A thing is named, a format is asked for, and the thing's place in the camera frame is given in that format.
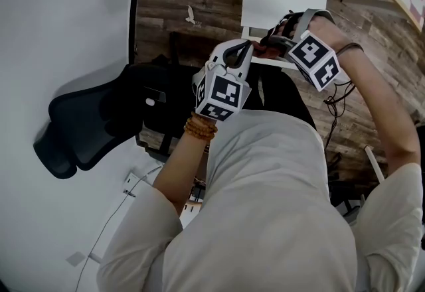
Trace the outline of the person's right hand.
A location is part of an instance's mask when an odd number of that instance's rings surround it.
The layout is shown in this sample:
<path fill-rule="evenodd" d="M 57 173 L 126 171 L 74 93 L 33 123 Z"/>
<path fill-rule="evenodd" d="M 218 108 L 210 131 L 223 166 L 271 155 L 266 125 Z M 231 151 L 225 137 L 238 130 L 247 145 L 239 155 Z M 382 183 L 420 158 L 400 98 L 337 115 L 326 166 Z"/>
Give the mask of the person's right hand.
<path fill-rule="evenodd" d="M 334 50 L 346 41 L 345 35 L 339 28 L 322 16 L 314 16 L 309 22 L 308 30 Z"/>

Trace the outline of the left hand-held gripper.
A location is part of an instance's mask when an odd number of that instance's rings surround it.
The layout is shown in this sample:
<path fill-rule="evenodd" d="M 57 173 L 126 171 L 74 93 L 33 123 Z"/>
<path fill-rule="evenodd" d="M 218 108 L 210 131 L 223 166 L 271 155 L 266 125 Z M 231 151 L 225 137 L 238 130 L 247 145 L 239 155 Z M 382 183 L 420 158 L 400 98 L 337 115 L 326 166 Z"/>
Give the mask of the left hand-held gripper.
<path fill-rule="evenodd" d="M 236 68 L 228 67 L 227 56 L 239 50 Z M 241 110 L 251 91 L 246 77 L 253 51 L 252 42 L 243 38 L 216 45 L 214 56 L 192 77 L 196 114 L 225 121 Z"/>

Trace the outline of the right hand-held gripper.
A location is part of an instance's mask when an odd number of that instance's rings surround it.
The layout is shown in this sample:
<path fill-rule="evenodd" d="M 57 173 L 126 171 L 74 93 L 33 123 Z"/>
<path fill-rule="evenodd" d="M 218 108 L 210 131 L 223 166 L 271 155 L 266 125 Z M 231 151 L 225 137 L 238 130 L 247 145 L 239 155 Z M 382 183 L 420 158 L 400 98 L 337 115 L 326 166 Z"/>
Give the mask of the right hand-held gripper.
<path fill-rule="evenodd" d="M 275 35 L 262 39 L 262 46 L 266 47 L 266 58 L 292 60 L 303 77 L 320 92 L 332 83 L 341 69 L 335 51 L 308 30 L 314 16 L 334 21 L 325 9 L 288 13 L 276 25 Z"/>

